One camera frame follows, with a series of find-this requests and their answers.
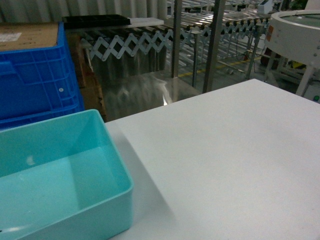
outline white table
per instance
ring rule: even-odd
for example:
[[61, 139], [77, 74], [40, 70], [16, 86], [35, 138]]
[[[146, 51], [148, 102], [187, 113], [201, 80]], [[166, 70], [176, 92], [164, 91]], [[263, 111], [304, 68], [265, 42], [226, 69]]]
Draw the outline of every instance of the white table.
[[106, 124], [133, 177], [115, 240], [319, 240], [320, 106], [258, 80]]

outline label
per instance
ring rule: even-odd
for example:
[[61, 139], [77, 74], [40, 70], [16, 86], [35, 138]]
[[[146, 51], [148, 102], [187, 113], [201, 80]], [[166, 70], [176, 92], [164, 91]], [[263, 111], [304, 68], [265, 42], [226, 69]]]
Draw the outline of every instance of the label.
[[268, 42], [270, 42], [270, 40], [271, 40], [271, 36], [272, 36], [273, 31], [274, 31], [274, 27], [270, 25], [268, 28], [268, 32], [266, 33], [266, 36], [265, 36], [265, 39]]
[[20, 37], [21, 32], [17, 33], [0, 33], [0, 43], [3, 42], [14, 42]]

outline white curtain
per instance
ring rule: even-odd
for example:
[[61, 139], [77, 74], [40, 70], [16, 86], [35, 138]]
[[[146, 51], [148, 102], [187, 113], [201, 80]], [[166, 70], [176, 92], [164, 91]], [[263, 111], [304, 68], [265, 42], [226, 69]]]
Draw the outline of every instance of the white curtain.
[[0, 22], [37, 23], [104, 14], [165, 19], [167, 0], [0, 0]]

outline plastic bin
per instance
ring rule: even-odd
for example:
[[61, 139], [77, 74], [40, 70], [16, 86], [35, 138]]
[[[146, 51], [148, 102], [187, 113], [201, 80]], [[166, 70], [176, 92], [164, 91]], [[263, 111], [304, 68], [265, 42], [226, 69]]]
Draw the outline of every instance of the plastic bin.
[[0, 139], [0, 240], [106, 240], [131, 226], [133, 181], [97, 110]]
[[0, 120], [74, 106], [78, 88], [62, 22], [56, 46], [0, 51]]
[[2, 119], [0, 120], [0, 131], [8, 128], [40, 122], [43, 120], [57, 118], [68, 114], [74, 114], [85, 110], [80, 93], [76, 94], [72, 99], [70, 99], [70, 101], [73, 101], [74, 104], [53, 111], [44, 111], [36, 114]]

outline cardboard box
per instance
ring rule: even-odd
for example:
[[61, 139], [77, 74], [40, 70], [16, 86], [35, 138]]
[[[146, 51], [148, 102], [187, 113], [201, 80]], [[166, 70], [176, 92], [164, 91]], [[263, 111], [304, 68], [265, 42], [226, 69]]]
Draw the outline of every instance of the cardboard box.
[[58, 23], [0, 23], [0, 51], [57, 45]]
[[89, 82], [91, 86], [80, 88], [81, 95], [83, 97], [84, 109], [97, 109], [102, 116], [102, 119], [107, 121], [107, 111], [104, 102], [104, 95], [101, 85], [99, 83], [94, 84], [97, 79], [95, 77], [90, 78]]
[[84, 51], [80, 44], [81, 37], [78, 34], [73, 33], [73, 34], [68, 34], [66, 36], [66, 39], [69, 45], [71, 58], [74, 63], [75, 75], [78, 80], [79, 87], [83, 88], [86, 86], [86, 79], [85, 79], [86, 73], [84, 69], [86, 62], [85, 62]]
[[101, 85], [85, 61], [84, 50], [81, 47], [81, 37], [76, 33], [67, 35], [67, 41], [74, 63], [76, 77], [83, 97], [84, 109], [96, 109], [103, 121], [107, 121], [107, 112]]

